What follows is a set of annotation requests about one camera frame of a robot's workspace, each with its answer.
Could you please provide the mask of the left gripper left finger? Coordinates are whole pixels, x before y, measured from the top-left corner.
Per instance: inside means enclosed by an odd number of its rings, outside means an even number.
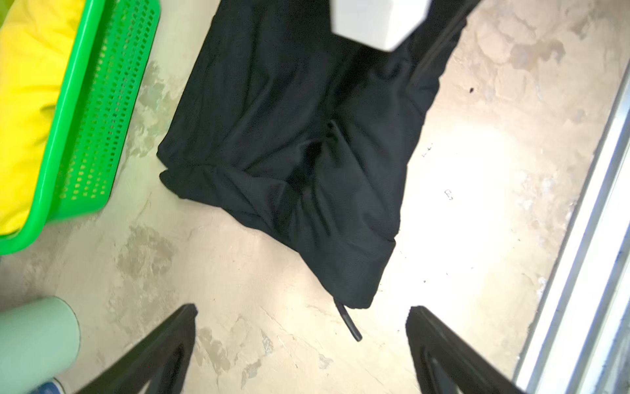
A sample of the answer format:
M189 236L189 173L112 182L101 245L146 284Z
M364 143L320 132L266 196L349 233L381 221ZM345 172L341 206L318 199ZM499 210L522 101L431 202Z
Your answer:
M81 393L180 393L195 348L193 304L182 305Z

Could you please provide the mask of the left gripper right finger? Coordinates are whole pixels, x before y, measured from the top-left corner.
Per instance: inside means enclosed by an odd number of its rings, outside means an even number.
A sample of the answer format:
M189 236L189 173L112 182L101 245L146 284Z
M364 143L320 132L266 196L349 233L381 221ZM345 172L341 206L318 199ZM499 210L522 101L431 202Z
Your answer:
M422 393L521 392L428 308L411 308L405 328Z

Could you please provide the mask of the black shorts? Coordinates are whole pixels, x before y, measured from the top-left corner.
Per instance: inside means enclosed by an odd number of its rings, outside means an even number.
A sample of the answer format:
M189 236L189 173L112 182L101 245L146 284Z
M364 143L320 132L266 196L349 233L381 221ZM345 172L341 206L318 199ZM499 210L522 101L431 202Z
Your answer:
M327 1L222 1L160 180L296 251L367 309L395 249L409 161L474 1L434 1L393 51L334 34Z

